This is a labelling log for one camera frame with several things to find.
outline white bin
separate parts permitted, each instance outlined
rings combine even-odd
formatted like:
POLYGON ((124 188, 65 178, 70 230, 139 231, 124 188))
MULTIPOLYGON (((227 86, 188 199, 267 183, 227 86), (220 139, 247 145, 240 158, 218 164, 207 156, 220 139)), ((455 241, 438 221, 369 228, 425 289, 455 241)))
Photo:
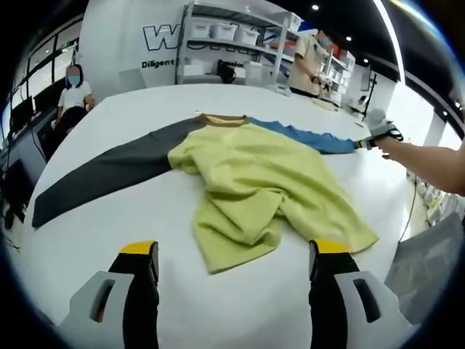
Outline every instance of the white bin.
POLYGON ((259 38, 259 33, 248 29, 239 28, 235 31, 234 41, 242 44, 255 46, 256 40, 259 38))
POLYGON ((246 67, 246 85, 266 87, 272 84, 272 67, 258 62, 248 62, 246 67))
POLYGON ((219 40, 234 40, 237 27, 231 24, 218 23, 211 26, 211 37, 219 40))
POLYGON ((287 18, 289 20, 289 30, 297 33, 299 31, 299 27, 301 23, 304 21, 298 15, 292 12, 276 12, 271 15, 271 19, 275 20, 280 24, 284 24, 284 19, 287 18))
POLYGON ((190 29, 190 37, 193 39, 209 38, 210 25, 206 23, 193 23, 190 29))

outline brown shirt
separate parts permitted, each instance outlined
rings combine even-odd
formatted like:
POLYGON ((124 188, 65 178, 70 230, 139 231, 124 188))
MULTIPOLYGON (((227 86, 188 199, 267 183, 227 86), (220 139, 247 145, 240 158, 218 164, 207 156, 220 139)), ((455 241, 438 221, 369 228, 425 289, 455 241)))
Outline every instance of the brown shirt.
MULTIPOLYGON (((319 73, 323 56, 315 50, 316 43, 317 40, 313 35, 301 36, 296 43, 296 53, 304 58, 305 64, 312 72, 319 73)), ((295 62, 291 67, 288 84, 294 89, 300 89, 313 95, 320 93, 320 85, 313 84, 310 78, 297 67, 295 62)))

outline window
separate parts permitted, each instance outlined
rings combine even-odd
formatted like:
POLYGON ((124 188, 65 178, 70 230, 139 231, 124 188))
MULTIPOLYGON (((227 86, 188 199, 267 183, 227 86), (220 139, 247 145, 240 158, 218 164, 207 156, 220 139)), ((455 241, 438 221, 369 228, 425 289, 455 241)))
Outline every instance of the window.
POLYGON ((54 42, 54 38, 51 38, 45 43, 44 46, 38 49, 37 52, 35 52, 31 56, 31 65, 29 66, 29 71, 34 69, 36 65, 38 65, 45 58, 47 58, 49 55, 53 53, 53 42, 54 42))
POLYGON ((58 81, 65 77, 66 68, 71 63, 71 58, 73 58, 73 50, 69 49, 68 51, 63 52, 57 58, 55 58, 55 81, 58 81))
POLYGON ((34 98, 43 89, 52 84, 52 62, 36 71, 29 78, 29 95, 34 98))
POLYGON ((8 103, 5 109, 3 110, 3 114, 1 115, 1 128, 2 128, 1 135, 2 137, 4 137, 4 139, 7 138, 7 135, 9 132, 9 118, 10 118, 10 113, 11 113, 10 108, 11 107, 9 106, 9 103, 8 103))
POLYGON ((26 75, 28 75, 28 60, 24 60, 21 64, 17 67, 15 80, 13 81, 13 89, 17 87, 17 85, 23 80, 26 75))
POLYGON ((57 49, 62 45, 67 44, 69 41, 77 39, 81 34, 82 21, 73 24, 71 27, 65 29, 58 34, 57 49))
POLYGON ((16 108, 18 104, 28 98, 28 93, 26 91, 26 84, 22 84, 18 90, 13 94, 12 107, 16 108))

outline woman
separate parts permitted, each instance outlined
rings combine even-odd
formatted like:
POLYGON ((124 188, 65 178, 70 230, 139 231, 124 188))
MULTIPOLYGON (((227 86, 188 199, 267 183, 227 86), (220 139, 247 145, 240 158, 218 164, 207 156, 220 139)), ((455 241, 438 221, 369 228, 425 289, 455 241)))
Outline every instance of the woman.
POLYGON ((79 64, 72 65, 66 69, 65 88, 58 102, 57 120, 53 124, 53 133, 50 140, 50 158, 61 142, 66 138, 69 131, 75 127, 95 106, 87 81, 84 80, 82 67, 79 64))
POLYGON ((71 120, 67 119, 76 121, 77 118, 79 119, 77 124, 86 115, 86 105, 90 111, 95 106, 95 99, 89 84, 84 81, 82 67, 75 64, 66 70, 65 88, 58 102, 57 122, 70 123, 71 120))

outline cable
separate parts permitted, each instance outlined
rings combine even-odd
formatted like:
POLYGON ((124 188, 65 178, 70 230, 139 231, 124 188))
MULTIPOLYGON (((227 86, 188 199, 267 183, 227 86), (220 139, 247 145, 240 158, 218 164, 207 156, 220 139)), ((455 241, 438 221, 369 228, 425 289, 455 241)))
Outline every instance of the cable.
POLYGON ((411 221, 411 219, 412 219, 413 206, 415 206, 415 198, 416 198, 416 186, 417 186, 417 184, 418 184, 417 182, 418 182, 418 177, 417 177, 417 175, 415 174, 415 180, 413 181, 413 186, 414 186, 415 188, 413 188, 412 207, 410 208, 410 213, 408 214, 408 220, 407 220, 407 224, 405 225, 405 229, 404 229, 402 235, 400 236, 400 239, 399 239, 399 242, 398 242, 399 244, 400 244, 400 242, 402 241, 402 239, 403 239, 405 233, 407 232, 408 225, 410 224, 410 221, 411 221))

